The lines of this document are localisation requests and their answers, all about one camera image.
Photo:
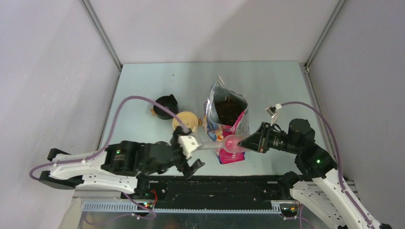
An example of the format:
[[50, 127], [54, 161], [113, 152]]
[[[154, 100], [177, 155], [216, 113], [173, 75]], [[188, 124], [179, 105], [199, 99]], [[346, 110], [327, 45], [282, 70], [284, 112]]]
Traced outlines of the pink blue cat food bag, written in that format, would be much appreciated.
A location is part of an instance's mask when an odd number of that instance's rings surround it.
[[212, 84], [203, 105], [202, 126], [213, 142], [225, 137], [249, 133], [246, 98], [226, 88], [220, 76]]

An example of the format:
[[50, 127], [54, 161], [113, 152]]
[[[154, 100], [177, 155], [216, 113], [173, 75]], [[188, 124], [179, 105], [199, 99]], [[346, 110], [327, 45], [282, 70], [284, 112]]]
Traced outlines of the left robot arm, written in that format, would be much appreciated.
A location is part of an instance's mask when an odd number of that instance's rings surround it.
[[143, 199], [151, 192], [150, 175], [160, 175], [175, 167], [189, 179], [203, 167], [205, 163], [200, 159], [188, 164], [191, 153], [199, 146], [196, 138], [179, 126], [168, 143], [122, 141], [108, 145], [100, 154], [80, 155], [53, 148], [47, 157], [49, 168], [41, 172], [38, 180], [55, 189], [95, 187], [135, 194]]

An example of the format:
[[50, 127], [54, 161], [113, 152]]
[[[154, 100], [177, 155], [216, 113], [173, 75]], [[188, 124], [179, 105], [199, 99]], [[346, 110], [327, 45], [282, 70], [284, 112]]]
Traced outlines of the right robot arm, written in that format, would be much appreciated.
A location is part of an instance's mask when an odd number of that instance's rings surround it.
[[293, 119], [287, 132], [262, 123], [260, 128], [238, 143], [239, 147], [265, 153], [276, 149], [294, 154], [301, 175], [292, 171], [278, 181], [278, 194], [295, 199], [321, 219], [330, 229], [389, 229], [374, 218], [343, 178], [331, 155], [315, 143], [315, 131], [305, 119]]

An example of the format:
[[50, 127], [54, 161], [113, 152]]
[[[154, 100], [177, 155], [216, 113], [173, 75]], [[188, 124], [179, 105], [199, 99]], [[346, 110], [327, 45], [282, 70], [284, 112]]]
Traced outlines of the translucent plastic scoop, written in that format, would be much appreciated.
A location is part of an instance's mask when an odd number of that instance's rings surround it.
[[248, 151], [248, 149], [239, 146], [238, 143], [248, 137], [248, 134], [228, 135], [219, 142], [201, 142], [200, 146], [197, 147], [197, 150], [223, 149], [227, 153], [243, 153]]

